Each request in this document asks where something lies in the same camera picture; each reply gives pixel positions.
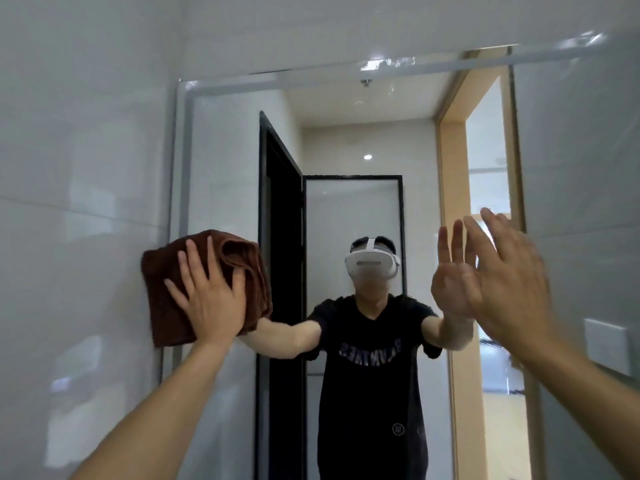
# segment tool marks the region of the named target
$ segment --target black hair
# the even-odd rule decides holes
[[[351,250],[349,252],[353,252],[358,248],[362,248],[366,246],[368,241],[369,241],[368,237],[361,237],[359,239],[356,239],[354,242],[351,243]],[[393,254],[396,254],[396,245],[388,237],[385,237],[383,235],[377,236],[375,245],[384,246],[388,248]]]

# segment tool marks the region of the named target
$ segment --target palm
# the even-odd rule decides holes
[[[475,267],[476,253],[469,239],[463,251],[462,229],[462,221],[456,221],[453,225],[451,253],[447,228],[442,227],[438,233],[438,268],[431,281],[431,294],[445,315],[471,318],[472,310],[462,284],[459,264],[466,262]]]

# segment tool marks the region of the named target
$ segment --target white wall switch plate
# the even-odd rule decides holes
[[[627,329],[587,318],[584,335],[589,358],[613,371],[631,376],[631,357]]]

